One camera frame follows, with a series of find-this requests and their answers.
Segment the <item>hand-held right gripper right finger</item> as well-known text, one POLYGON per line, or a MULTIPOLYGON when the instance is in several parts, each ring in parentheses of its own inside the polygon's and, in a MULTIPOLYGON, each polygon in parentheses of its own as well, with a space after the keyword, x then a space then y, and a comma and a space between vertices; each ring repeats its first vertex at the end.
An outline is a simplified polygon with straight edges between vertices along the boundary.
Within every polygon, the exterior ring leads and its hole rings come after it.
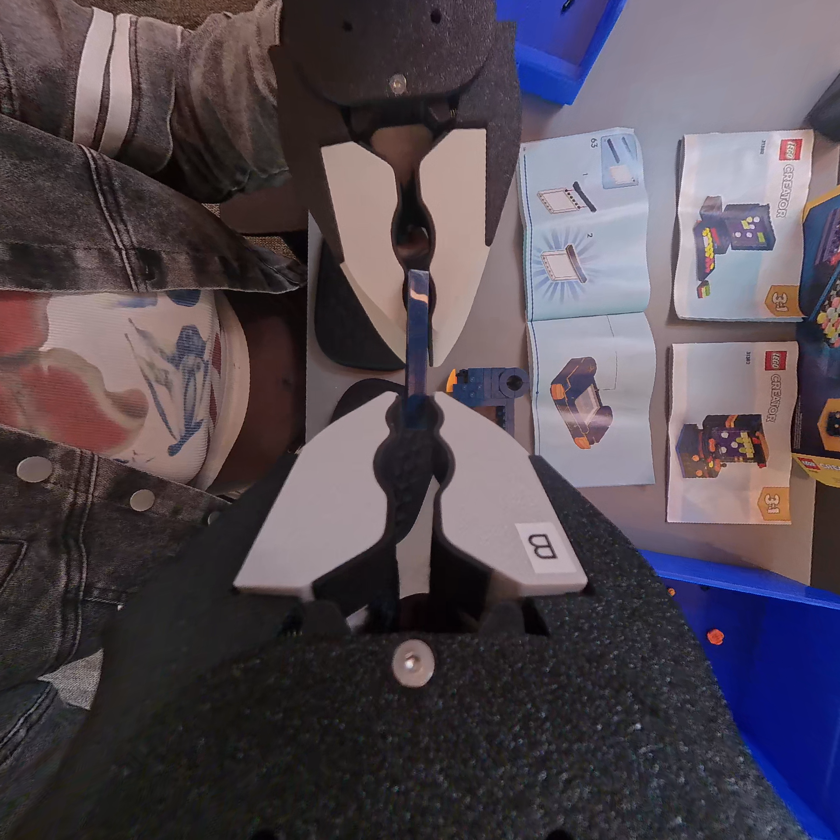
POLYGON ((447 471, 436 534, 487 580, 459 594, 553 596, 582 592, 587 577, 527 453, 503 428, 438 392, 437 441, 447 471))

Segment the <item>yellow blue brick set box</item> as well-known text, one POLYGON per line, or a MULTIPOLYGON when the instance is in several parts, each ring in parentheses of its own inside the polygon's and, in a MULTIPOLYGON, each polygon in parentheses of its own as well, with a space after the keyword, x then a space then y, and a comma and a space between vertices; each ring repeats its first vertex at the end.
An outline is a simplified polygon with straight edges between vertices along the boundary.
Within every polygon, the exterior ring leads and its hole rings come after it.
POLYGON ((803 262, 796 326, 795 461, 816 481, 839 487, 839 189, 803 215, 803 262))

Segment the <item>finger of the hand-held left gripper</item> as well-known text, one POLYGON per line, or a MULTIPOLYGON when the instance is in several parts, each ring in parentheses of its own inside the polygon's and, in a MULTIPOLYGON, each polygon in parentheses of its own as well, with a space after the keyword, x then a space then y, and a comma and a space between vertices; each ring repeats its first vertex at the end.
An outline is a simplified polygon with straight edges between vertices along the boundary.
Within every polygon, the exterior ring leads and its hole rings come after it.
POLYGON ((398 205, 391 166, 354 142, 323 147, 340 266, 375 330, 391 350, 406 347, 404 267, 392 242, 398 205))
POLYGON ((489 246, 486 243, 487 131, 455 129, 419 165, 419 195, 433 228, 430 278, 432 366, 445 362, 472 308, 489 246))

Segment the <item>person's left forearm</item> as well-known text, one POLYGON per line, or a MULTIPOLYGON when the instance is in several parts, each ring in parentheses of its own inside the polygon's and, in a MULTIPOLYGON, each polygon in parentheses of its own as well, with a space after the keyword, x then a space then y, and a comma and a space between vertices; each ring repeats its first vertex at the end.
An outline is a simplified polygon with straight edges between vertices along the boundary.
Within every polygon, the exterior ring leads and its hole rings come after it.
POLYGON ((269 48, 281 2, 195 29, 75 2, 2 2, 2 117, 218 204, 283 184, 269 48))

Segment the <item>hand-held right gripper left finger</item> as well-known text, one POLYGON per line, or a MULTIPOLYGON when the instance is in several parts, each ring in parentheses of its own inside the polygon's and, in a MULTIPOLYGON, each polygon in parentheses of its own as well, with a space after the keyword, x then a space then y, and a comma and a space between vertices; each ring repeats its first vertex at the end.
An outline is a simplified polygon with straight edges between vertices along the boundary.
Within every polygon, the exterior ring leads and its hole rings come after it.
POLYGON ((304 445, 234 579, 238 591, 327 599, 328 575, 385 536, 374 459, 398 404, 398 394, 382 393, 304 445))

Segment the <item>arcade cover instruction booklet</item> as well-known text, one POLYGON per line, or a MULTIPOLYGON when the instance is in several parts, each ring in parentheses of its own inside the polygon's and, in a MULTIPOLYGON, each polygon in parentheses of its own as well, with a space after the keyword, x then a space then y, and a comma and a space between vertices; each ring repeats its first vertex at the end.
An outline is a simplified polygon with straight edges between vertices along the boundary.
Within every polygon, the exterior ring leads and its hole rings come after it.
POLYGON ((791 524, 795 342, 671 350, 668 522, 791 524))

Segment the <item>dark blue brick console model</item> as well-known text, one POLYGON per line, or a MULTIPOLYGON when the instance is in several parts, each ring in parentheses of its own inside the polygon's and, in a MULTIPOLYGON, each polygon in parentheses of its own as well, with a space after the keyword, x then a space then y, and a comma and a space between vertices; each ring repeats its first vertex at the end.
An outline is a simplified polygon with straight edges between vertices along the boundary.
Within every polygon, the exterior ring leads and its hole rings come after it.
POLYGON ((481 367, 452 370, 446 393, 473 409, 492 409, 493 421, 515 434, 515 400, 530 387, 529 373, 519 367, 481 367))

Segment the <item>large blue plastic bin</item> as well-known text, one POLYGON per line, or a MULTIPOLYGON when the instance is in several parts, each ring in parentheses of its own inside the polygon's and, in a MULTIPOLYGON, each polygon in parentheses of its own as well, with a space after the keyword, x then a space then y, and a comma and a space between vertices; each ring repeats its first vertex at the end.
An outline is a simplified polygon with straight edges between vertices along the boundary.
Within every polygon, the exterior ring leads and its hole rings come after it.
POLYGON ((839 598, 770 571, 643 551, 753 757, 811 838, 839 838, 839 598), (712 646, 706 632, 725 634, 712 646))

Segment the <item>dark blue brick plate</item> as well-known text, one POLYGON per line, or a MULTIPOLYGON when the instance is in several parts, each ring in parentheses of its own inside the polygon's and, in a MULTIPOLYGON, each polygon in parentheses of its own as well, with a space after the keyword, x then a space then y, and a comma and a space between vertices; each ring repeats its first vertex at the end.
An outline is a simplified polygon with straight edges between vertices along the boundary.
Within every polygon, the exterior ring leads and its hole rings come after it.
POLYGON ((429 272, 406 274, 406 358, 404 425, 419 430, 427 425, 427 371, 432 347, 433 283, 429 272))

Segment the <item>blue plastic bin with divider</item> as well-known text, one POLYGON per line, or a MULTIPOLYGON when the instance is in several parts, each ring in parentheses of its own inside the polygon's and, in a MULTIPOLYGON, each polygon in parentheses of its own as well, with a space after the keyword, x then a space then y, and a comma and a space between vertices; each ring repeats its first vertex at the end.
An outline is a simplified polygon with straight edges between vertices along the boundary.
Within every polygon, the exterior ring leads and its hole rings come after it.
POLYGON ((521 91, 571 105, 625 5, 625 1, 497 1, 499 20, 516 25, 521 91))

